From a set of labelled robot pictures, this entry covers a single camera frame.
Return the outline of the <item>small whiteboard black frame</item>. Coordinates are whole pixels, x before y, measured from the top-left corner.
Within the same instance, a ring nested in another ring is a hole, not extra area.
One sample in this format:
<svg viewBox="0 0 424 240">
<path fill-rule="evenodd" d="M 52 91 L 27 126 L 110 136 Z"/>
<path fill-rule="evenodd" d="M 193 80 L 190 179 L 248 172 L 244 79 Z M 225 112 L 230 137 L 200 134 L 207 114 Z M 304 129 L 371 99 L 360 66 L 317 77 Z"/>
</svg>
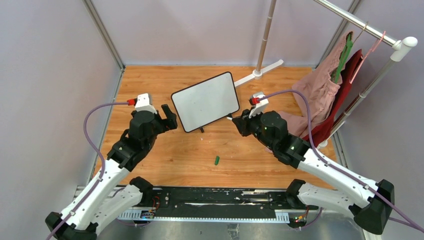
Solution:
<svg viewBox="0 0 424 240">
<path fill-rule="evenodd" d="M 240 109 L 233 75 L 229 71 L 172 93 L 171 101 L 186 133 Z"/>
</svg>

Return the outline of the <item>green marker cap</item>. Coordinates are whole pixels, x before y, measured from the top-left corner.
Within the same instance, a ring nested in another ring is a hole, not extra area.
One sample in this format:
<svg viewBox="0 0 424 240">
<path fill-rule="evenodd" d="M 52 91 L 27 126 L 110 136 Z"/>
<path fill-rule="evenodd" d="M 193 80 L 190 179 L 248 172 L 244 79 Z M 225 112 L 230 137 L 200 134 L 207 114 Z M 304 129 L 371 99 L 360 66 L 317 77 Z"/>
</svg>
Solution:
<svg viewBox="0 0 424 240">
<path fill-rule="evenodd" d="M 220 157 L 217 155 L 215 157 L 214 165 L 217 166 L 219 164 L 219 162 L 220 162 Z"/>
</svg>

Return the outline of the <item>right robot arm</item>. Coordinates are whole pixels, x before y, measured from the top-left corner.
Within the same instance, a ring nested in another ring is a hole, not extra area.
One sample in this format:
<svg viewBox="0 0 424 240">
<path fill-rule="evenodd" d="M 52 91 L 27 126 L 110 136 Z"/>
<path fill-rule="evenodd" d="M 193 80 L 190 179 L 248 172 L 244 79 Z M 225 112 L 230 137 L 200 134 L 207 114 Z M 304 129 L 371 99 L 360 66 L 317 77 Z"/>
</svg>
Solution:
<svg viewBox="0 0 424 240">
<path fill-rule="evenodd" d="M 252 135 L 279 162 L 310 173 L 334 188 L 325 190 L 295 179 L 285 195 L 290 208 L 326 208 L 352 218 L 369 233 L 383 233 L 394 204 L 395 189 L 390 181 L 368 179 L 329 159 L 308 141 L 290 134 L 286 120 L 275 111 L 249 115 L 250 110 L 245 109 L 241 116 L 231 120 L 241 136 Z"/>
</svg>

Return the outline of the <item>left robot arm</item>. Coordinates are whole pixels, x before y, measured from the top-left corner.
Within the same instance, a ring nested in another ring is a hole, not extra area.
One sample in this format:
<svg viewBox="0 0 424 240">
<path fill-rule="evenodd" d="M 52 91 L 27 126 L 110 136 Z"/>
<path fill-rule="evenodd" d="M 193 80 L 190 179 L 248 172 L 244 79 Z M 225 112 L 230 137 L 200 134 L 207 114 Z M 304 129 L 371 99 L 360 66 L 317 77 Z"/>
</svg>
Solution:
<svg viewBox="0 0 424 240">
<path fill-rule="evenodd" d="M 45 219 L 50 230 L 47 239 L 95 240 L 101 232 L 128 208 L 153 201 L 153 185 L 142 177 L 108 198 L 120 183 L 152 150 L 157 136 L 178 127 L 177 115 L 167 104 L 161 106 L 165 118 L 148 104 L 131 112 L 129 127 L 112 146 L 101 168 L 83 191 L 61 212 Z"/>
</svg>

